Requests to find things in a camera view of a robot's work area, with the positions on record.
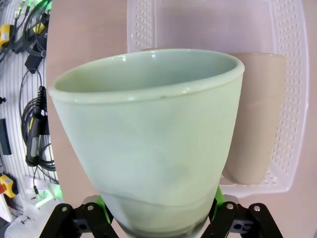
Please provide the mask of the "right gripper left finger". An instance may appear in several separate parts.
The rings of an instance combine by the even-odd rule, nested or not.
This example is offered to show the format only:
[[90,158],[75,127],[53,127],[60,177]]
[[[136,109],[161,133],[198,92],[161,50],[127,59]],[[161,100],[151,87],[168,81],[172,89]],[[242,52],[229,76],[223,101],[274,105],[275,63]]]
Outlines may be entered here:
[[43,237],[79,238],[91,233],[95,238],[116,238],[112,221],[113,215],[101,196],[89,196],[77,208],[66,203],[56,205],[43,228]]

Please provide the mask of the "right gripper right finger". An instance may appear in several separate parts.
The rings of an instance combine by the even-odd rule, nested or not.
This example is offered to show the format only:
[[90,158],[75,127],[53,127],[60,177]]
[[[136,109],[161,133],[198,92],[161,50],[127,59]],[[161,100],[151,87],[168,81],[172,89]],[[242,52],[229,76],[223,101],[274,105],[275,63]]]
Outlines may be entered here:
[[226,238],[230,233],[242,238],[283,237],[274,218],[263,203],[243,207],[239,202],[226,200],[217,188],[208,218],[210,223],[201,238]]

